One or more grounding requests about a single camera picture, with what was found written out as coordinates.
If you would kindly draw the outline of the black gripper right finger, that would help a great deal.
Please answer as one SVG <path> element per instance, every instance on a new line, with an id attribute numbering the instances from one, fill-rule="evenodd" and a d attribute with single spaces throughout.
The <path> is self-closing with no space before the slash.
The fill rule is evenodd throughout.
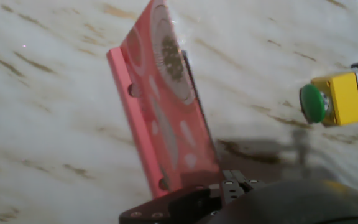
<path id="1" fill-rule="evenodd" d="M 221 182 L 222 206 L 226 206 L 247 192 L 266 186 L 261 180 L 248 179 L 239 170 L 224 170 Z"/>

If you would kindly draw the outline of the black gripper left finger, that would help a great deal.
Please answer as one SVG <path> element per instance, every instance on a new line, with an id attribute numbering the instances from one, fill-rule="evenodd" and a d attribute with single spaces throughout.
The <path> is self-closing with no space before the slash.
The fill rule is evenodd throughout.
<path id="1" fill-rule="evenodd" d="M 121 213 L 119 224 L 205 224 L 221 207 L 219 189 L 185 187 Z"/>

